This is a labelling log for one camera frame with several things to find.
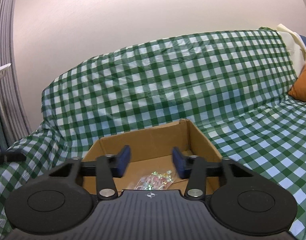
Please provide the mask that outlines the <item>clear bag colourful candies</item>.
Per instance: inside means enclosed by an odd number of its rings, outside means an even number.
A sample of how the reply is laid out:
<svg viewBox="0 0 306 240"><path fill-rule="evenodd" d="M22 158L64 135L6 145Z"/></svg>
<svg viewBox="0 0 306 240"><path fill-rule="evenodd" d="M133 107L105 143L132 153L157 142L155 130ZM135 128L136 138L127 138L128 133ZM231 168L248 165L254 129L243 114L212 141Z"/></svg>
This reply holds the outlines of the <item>clear bag colourful candies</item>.
<svg viewBox="0 0 306 240"><path fill-rule="evenodd" d="M161 173L153 171L149 175L142 176L139 179L137 185L135 186L135 190L167 190L173 181L173 172L171 170L167 170L166 172Z"/></svg>

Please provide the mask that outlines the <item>brown cardboard box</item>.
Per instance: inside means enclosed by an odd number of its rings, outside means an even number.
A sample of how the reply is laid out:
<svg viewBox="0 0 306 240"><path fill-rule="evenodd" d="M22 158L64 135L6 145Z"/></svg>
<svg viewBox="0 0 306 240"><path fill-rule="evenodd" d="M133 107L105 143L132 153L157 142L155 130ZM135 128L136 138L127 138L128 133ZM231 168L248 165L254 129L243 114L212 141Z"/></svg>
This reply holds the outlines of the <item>brown cardboard box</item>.
<svg viewBox="0 0 306 240"><path fill-rule="evenodd" d="M184 155L197 155L208 162L220 162L222 156L210 140L188 119L174 121L137 131L103 137L84 156L84 161L117 154L125 145L131 148L131 160L123 178L114 179L119 192L133 190L140 178L152 172L175 171L172 163L174 147Z"/></svg>

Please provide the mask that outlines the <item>green white checkered cloth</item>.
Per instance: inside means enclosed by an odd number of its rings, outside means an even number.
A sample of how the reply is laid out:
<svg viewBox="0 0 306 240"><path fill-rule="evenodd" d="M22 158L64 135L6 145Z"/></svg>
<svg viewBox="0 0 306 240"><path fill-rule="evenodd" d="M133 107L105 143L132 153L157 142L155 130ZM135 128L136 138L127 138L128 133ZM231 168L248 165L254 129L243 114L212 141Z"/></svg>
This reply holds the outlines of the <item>green white checkered cloth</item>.
<svg viewBox="0 0 306 240"><path fill-rule="evenodd" d="M281 34L269 28L164 38L88 59L41 97L43 122L11 148L24 163L0 166L0 239L11 230L10 192L104 136L191 120L225 157L289 190L290 230L306 239L306 103Z"/></svg>

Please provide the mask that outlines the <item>orange cushion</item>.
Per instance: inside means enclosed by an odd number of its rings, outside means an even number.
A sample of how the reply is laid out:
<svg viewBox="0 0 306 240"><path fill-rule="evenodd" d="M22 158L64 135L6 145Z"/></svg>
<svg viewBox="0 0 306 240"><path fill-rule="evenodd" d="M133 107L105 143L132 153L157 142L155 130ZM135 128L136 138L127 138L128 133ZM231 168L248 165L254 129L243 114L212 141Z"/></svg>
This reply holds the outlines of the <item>orange cushion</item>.
<svg viewBox="0 0 306 240"><path fill-rule="evenodd" d="M289 90L288 95L296 100L306 102L306 65L304 66L302 73L299 75Z"/></svg>

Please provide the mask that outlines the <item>cream sofa backrest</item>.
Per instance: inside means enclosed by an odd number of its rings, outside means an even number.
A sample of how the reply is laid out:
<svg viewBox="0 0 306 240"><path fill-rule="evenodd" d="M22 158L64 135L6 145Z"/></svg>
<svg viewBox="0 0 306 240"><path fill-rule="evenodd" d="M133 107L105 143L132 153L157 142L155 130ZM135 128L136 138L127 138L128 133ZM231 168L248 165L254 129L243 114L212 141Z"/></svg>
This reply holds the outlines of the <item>cream sofa backrest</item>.
<svg viewBox="0 0 306 240"><path fill-rule="evenodd" d="M306 45L298 33L283 24L279 24L276 30L287 47L296 76L299 76L306 65Z"/></svg>

